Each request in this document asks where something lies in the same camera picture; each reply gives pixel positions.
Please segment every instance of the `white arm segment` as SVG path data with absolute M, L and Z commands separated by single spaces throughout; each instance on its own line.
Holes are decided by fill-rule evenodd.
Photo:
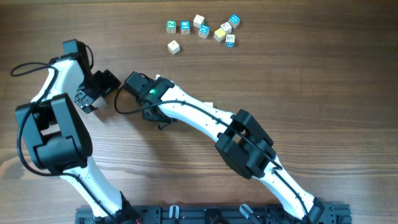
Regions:
M 110 214 L 122 209 L 122 196 L 120 191 L 106 180 L 104 174 L 95 164 L 92 156 L 87 158 L 87 166 L 85 168 L 76 167 L 63 171 L 64 173 L 75 174 L 89 188 L 90 192 L 101 201 L 101 204 Z M 61 178 L 67 180 L 83 198 L 90 204 L 95 217 L 107 217 L 108 215 L 94 202 L 86 190 L 81 186 L 75 178 L 62 175 Z
M 276 163 L 280 164 L 278 156 L 275 156 Z M 302 219 L 305 215 L 304 209 L 300 201 L 296 198 L 295 194 L 279 179 L 278 176 L 272 173 L 272 168 L 275 165 L 271 162 L 268 163 L 264 169 L 265 176 L 262 178 L 256 178 L 260 180 L 281 202 L 284 210 L 292 216 Z M 302 201 L 309 212 L 313 206 L 314 196 L 305 190 L 303 190 L 294 179 L 283 170 L 277 170 L 278 174 L 300 195 Z
M 201 102 L 192 96 L 186 94 L 180 87 L 174 85 L 173 88 L 169 88 L 161 98 L 162 101 L 167 100 L 180 100 L 186 101 L 187 103 L 191 103 L 195 106 L 204 109 L 205 111 L 211 113 L 217 118 L 221 118 L 227 124 L 231 124 L 232 119 L 231 112 L 225 112 L 222 110 L 218 110 L 216 108 L 212 108 L 204 102 Z M 205 133 L 207 136 L 212 138 L 215 142 L 218 140 L 218 133 L 224 133 L 226 127 L 222 124 L 217 123 L 217 121 L 211 119 L 209 116 L 204 113 L 196 110 L 187 105 L 182 105 L 181 103 L 165 103 L 159 105 L 160 110 L 169 118 L 179 119 L 190 126 L 193 126 L 197 130 Z
M 221 120 L 223 120 L 227 124 L 231 124 L 232 122 L 231 115 L 233 113 L 212 108 L 186 94 L 177 85 L 174 85 L 173 88 L 169 88 L 165 92 L 161 100 L 186 101 L 187 103 L 199 106 L 200 108 L 206 110 L 217 118 L 221 118 Z M 226 130 L 226 127 L 222 124 L 217 124 L 217 122 L 215 120 L 212 120 L 209 116 L 187 105 L 182 105 L 180 103 L 166 103 L 159 105 L 159 108 L 166 116 L 179 119 L 193 126 L 194 128 L 197 128 L 197 130 L 205 133 L 215 142 L 217 142 L 218 140 L 218 133 L 224 133 Z M 280 164 L 279 158 L 277 156 L 275 158 L 275 161 Z M 305 212 L 300 201 L 296 198 L 294 193 L 278 178 L 278 176 L 272 174 L 273 167 L 275 167 L 274 164 L 272 164 L 271 162 L 268 163 L 268 165 L 264 169 L 265 176 L 258 180 L 260 180 L 260 182 L 263 183 L 280 200 L 286 212 L 296 218 L 302 219 L 305 215 Z M 285 169 L 278 170 L 278 173 L 301 196 L 307 208 L 307 211 L 309 212 L 313 206 L 314 196 L 304 191 L 296 183 L 296 181 L 294 181 L 294 179 L 290 175 L 288 175 Z
M 53 96 L 62 93 L 68 93 L 69 98 L 73 101 L 78 87 L 84 80 L 84 74 L 79 63 L 76 60 L 65 60 L 57 62 L 52 66 L 58 69 L 58 77 L 51 88 L 50 93 L 42 101 L 51 100 Z M 52 77 L 54 77 L 54 69 L 49 68 L 49 76 L 39 94 L 37 94 L 31 102 L 37 101 L 44 94 L 44 90 L 50 84 Z

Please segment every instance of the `blue block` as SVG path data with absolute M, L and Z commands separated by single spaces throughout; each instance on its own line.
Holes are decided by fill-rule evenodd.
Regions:
M 191 28 L 189 21 L 181 21 L 181 29 L 189 29 L 189 28 Z
M 231 18 L 229 18 L 229 21 L 231 21 L 233 24 L 237 24 L 239 21 L 241 20 L 241 18 L 239 18 L 239 16 L 233 14 L 231 16 Z
M 235 43 L 232 42 L 225 42 L 225 47 L 234 47 Z
M 199 32 L 201 32 L 201 33 L 204 33 L 204 34 L 207 34 L 207 33 L 209 33 L 209 27 L 208 26 L 205 26 L 205 25 L 202 25 L 201 27 L 200 27 L 200 29 L 199 29 Z

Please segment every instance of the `wooden surface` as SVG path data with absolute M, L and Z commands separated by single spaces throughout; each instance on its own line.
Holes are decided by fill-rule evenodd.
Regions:
M 86 202 L 67 182 L 22 168 L 16 106 L 47 78 L 11 78 L 12 67 L 62 55 L 78 39 L 94 70 L 122 82 L 133 71 L 173 80 L 217 108 L 252 113 L 283 165 L 323 201 L 351 205 L 354 223 L 398 221 L 398 5 L 393 1 L 170 1 L 0 6 L 0 223 L 72 223 Z M 213 31 L 232 14 L 237 47 Z M 167 34 L 167 19 L 206 17 L 208 39 Z M 178 55 L 167 50 L 176 40 Z M 184 123 L 163 131 L 139 114 L 78 110 L 105 176 L 135 205 L 262 205 L 277 199 L 222 161 L 214 143 Z M 137 108 L 123 93 L 120 108 Z

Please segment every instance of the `yellow block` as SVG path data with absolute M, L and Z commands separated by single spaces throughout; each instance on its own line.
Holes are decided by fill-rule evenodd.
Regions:
M 217 35 L 218 38 L 223 37 L 223 36 L 226 35 L 226 32 L 222 28 L 219 28 L 214 33 Z

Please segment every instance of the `black mounting base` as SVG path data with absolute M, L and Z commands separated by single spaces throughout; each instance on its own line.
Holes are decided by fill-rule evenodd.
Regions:
M 351 224 L 349 205 L 324 203 L 325 211 L 317 224 Z M 239 211 L 239 207 L 180 207 L 178 219 L 169 218 L 170 208 L 160 206 L 133 206 L 142 217 L 142 224 L 253 224 Z M 261 224 L 299 224 L 298 220 L 289 218 L 282 205 L 251 207 L 254 217 Z M 135 220 L 122 224 L 139 224 Z M 90 208 L 76 210 L 75 224 L 95 224 Z

